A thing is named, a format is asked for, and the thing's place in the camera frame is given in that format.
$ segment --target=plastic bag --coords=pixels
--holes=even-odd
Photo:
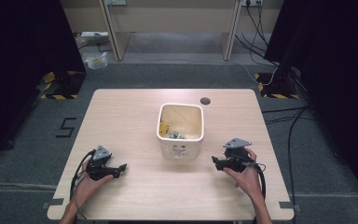
[[[88,57],[85,61],[90,69],[105,68],[107,66],[106,52],[100,56]]]

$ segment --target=wooden table top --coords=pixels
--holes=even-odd
[[[208,97],[209,105],[200,103]],[[166,103],[200,105],[205,133],[194,161],[174,162],[161,154],[156,135],[158,112]],[[252,90],[137,89],[97,90],[90,101],[51,205],[60,219],[69,202],[71,179],[82,158],[101,145],[113,152],[108,167],[127,163],[119,179],[104,185],[88,201],[89,220],[250,220],[255,211],[234,180],[217,171],[211,157],[224,159],[223,144],[238,137],[253,144],[257,162],[266,164],[266,203],[273,220],[288,220],[293,209]]]

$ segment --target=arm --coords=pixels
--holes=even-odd
[[[83,164],[83,170],[86,169],[87,162]],[[71,201],[66,205],[65,212],[62,215],[60,224],[73,224],[77,216],[77,208],[80,208],[84,203],[99,189],[102,185],[113,179],[112,175],[107,175],[104,178],[95,181],[84,172],[82,174],[83,180],[76,187],[76,190],[72,196]]]
[[[254,152],[249,148],[246,148],[246,150],[248,151],[251,159],[255,161],[256,155]],[[254,167],[246,167],[242,173],[237,173],[230,168],[224,168],[223,171],[236,181],[236,188],[240,187],[250,197],[252,205],[255,209],[257,223],[272,223],[271,217],[269,216],[269,210],[267,209],[266,202],[264,201],[264,197],[261,192],[257,170]]]

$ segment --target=plastic container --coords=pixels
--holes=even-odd
[[[164,104],[158,114],[157,137],[164,158],[192,161],[200,154],[204,117],[199,105]]]

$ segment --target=power strip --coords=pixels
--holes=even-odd
[[[249,7],[263,6],[263,0],[250,0],[251,4]],[[242,6],[246,7],[246,0],[242,1]]]

